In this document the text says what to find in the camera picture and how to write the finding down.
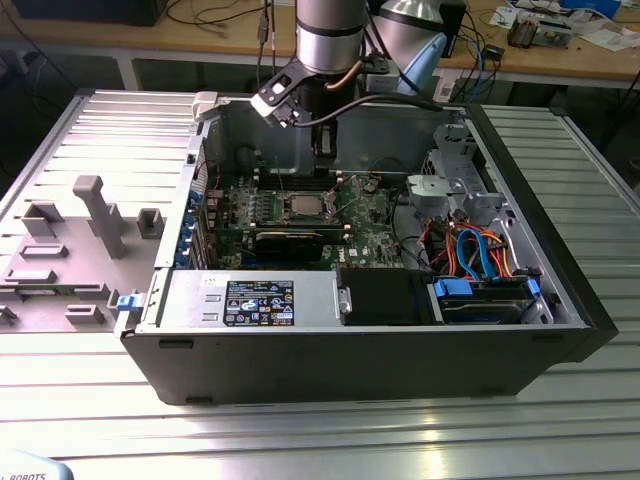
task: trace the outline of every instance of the power supply label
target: power supply label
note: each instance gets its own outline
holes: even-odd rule
[[[229,327],[293,325],[293,282],[227,282],[224,323]]]

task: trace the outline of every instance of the computer case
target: computer case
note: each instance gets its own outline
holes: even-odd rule
[[[464,0],[442,0],[440,5],[440,15],[444,21],[442,32],[447,36],[447,44],[442,52],[443,58],[449,58],[453,53],[465,11]]]
[[[28,19],[77,20],[152,27],[167,0],[13,0]]]

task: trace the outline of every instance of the wooden tabletop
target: wooden tabletop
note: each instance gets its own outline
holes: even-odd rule
[[[229,0],[184,0],[173,10],[174,17],[192,21],[190,2],[197,10],[223,6]],[[491,11],[502,5],[500,0],[469,0],[471,15],[487,43],[505,49],[501,71],[525,74],[545,74],[569,77],[587,77],[609,80],[632,80],[640,69],[640,49],[610,52],[581,38],[573,38],[568,49],[532,47],[519,49],[507,45],[507,30],[489,26]],[[230,8],[209,12],[207,19],[228,17],[257,8],[260,0],[239,0]],[[155,27],[129,27],[125,25],[65,22],[51,20],[23,20],[10,8],[13,18],[36,42],[46,44],[89,45],[110,48],[140,48],[167,51],[250,54],[258,51],[257,23],[259,13],[250,13],[226,22],[222,29],[226,38],[204,31],[193,25],[182,25],[163,16]],[[290,56],[294,51],[294,9],[276,7],[276,50],[279,56]],[[640,22],[640,13],[621,9],[616,16],[620,21]],[[0,41],[17,39],[19,34],[7,19],[0,18]],[[451,58],[442,59],[439,67],[472,68],[474,59],[464,42],[458,41]]]

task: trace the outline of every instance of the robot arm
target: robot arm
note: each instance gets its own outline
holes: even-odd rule
[[[372,28],[367,26],[366,0],[297,0],[296,55],[258,89],[251,104],[272,126],[302,124],[303,112],[308,112],[312,122],[306,125],[313,124],[315,157],[335,159],[335,115],[319,119],[357,98],[359,74],[379,74],[385,68],[388,72],[382,55],[378,54],[379,63],[361,56],[365,29],[372,30],[366,35],[370,51],[391,50],[385,56],[399,59],[398,68],[405,73],[397,91],[412,93],[414,83],[422,86],[431,77],[446,43],[439,33],[439,4],[439,0],[390,0],[380,10],[378,27]]]
[[[352,100],[356,75],[345,74],[360,60],[366,20],[366,0],[298,0],[296,56],[253,97],[258,113],[286,127],[300,108],[315,118]]]

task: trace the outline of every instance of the logo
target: logo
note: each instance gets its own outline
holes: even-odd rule
[[[242,304],[242,307],[241,307],[241,310],[244,310],[245,312],[253,312],[254,310],[257,310],[257,309],[258,309],[258,304],[253,299],[247,300]]]

